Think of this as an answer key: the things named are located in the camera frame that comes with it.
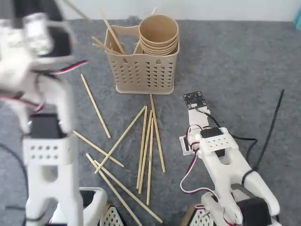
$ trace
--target carpet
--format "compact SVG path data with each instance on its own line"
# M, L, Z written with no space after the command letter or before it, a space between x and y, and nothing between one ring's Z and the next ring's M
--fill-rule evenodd
M136 25L135 18L110 21L122 26ZM77 131L105 151L109 151L144 105L150 107L148 95L121 95L116 92L109 62L103 51L91 45L91 35L104 40L106 27L102 21L88 23L70 21L78 39L76 59L88 59L91 64L68 75L72 85L78 116ZM251 154L254 163L268 133L281 89L285 95L267 152L259 173L277 197L283 225L301 224L301 32L292 23L276 22L210 22L179 21L181 47L178 56L175 89L168 96L154 96L158 126L166 164L162 173L158 146L154 140L150 208L166 226L179 225L187 207L200 202L201 194L184 194L179 183L192 156L183 156L179 136L188 126L188 112L182 94L201 90L212 115L238 136L257 137ZM124 40L125 44L133 43ZM98 120L80 79L83 73L102 116L111 132L108 139ZM20 129L15 114L7 107L0 110L0 141L21 155ZM134 194L140 151L143 117L133 126L113 153L122 162L121 168L107 161L106 168ZM250 145L238 141L243 155ZM79 140L79 174L81 186L104 188L109 200L117 206L127 225L136 225L116 196L84 154L89 152L101 161L103 155ZM8 204L25 205L24 179L16 161L0 152L0 225L18 226L23 212L5 211ZM146 178L143 193L146 202ZM159 223L130 198L114 182L113 185L144 225ZM206 168L198 160L185 181L187 189L214 188Z

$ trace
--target utensil holder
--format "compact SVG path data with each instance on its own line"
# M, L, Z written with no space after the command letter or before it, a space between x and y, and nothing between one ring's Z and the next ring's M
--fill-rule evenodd
M117 36L130 35L139 37L139 26L122 27L111 26ZM119 48L110 31L107 30L105 45L119 52ZM107 54L112 73L119 93L132 94L171 94L174 90L174 73L180 42L174 53L167 56L152 56L142 53L142 48L137 48L137 53L119 55L109 52Z

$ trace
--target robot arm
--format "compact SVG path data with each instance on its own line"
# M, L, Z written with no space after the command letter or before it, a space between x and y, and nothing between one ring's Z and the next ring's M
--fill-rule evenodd
M71 29L53 0L11 2L12 19L0 15L0 99L15 111L23 132L26 225L45 225L45 210L55 198L53 223L96 226L107 195L101 188L79 189L71 89L59 73L46 73L74 60ZM56 112L40 113L45 105L56 106ZM49 166L57 168L57 177Z
M218 197L211 193L202 197L202 203L210 211L215 223L218 226L243 224L249 217L246 214L249 210L239 206L240 202L258 197L262 199L261 204L266 203L269 215L266 225L280 225L271 218L279 214L279 203L261 176L255 171L250 173L242 186L242 178L251 167L226 128L209 127L205 114L209 111L201 92L186 94L183 97L189 111L191 129L189 128L186 136L180 137L182 150L184 154L197 151L196 155L203 160L215 185L215 194ZM249 196L233 189L233 185L246 190Z

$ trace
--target stacked paper cups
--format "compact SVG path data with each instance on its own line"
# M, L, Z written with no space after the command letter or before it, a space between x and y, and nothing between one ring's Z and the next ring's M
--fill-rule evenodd
M140 44L145 54L166 56L176 52L179 42L177 22L164 15L153 15L139 25Z

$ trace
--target red white black wire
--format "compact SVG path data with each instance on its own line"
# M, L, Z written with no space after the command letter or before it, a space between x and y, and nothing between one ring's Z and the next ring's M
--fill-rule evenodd
M75 70L75 69L77 69L77 68L79 68L79 67L81 67L83 65L86 65L88 63L90 63L90 62L87 61L87 60L82 60L82 61L79 61L79 62L77 62L75 64L72 64L72 65L70 65L68 67L62 68L62 69L60 69L58 71L50 72L49 74L51 74L51 75L65 74L67 72L73 71L73 70Z

